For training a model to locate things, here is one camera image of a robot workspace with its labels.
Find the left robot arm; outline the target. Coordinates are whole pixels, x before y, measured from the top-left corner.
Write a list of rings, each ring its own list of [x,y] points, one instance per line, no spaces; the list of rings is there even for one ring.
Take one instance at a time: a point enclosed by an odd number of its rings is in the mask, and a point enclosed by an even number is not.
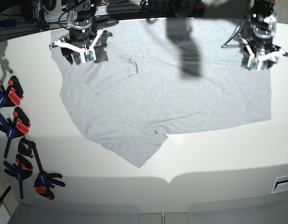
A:
[[[237,35],[237,40],[244,45],[243,51],[248,54],[248,69],[269,69],[281,56],[288,57],[285,49],[273,44],[278,18],[275,4],[275,0],[255,0],[249,6],[247,21]]]

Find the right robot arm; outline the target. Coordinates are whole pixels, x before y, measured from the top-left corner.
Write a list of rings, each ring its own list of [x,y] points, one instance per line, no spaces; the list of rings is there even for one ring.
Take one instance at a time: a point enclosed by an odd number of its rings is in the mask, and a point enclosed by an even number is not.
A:
[[[102,46],[104,29],[118,24],[110,16],[95,16],[96,0],[68,0],[66,10],[67,33],[57,37],[50,48],[59,47],[62,56],[72,65],[96,60],[95,48]]]

